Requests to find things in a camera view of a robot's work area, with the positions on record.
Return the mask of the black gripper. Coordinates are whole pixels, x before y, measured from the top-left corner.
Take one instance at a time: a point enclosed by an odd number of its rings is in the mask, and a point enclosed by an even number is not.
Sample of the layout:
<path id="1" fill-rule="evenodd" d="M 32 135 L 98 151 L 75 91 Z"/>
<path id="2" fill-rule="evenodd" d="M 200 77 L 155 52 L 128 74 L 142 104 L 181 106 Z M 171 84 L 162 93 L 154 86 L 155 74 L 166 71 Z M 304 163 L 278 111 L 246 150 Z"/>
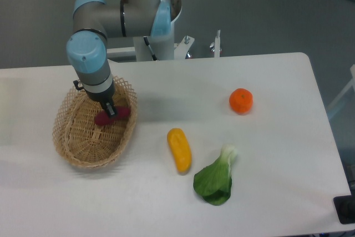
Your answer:
<path id="1" fill-rule="evenodd" d="M 115 85 L 112 79 L 107 79 L 98 85 L 86 85 L 80 80 L 74 80 L 73 84 L 77 91 L 84 90 L 91 100 L 99 102 L 102 110 L 106 112 L 109 118 L 118 115 L 115 105 L 111 103 L 115 93 Z"/>

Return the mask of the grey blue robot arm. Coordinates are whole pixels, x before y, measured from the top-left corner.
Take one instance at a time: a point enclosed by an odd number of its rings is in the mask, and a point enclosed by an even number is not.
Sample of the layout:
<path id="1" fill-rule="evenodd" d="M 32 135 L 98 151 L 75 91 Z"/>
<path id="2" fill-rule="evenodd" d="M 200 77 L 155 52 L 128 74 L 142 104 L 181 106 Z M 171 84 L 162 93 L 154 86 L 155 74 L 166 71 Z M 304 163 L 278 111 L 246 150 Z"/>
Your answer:
<path id="1" fill-rule="evenodd" d="M 69 63 L 78 75 L 77 90 L 85 90 L 109 118 L 119 115 L 115 85 L 108 63 L 107 41 L 118 37 L 162 37 L 171 32 L 171 8 L 165 0 L 76 0 L 73 35 L 66 45 Z"/>

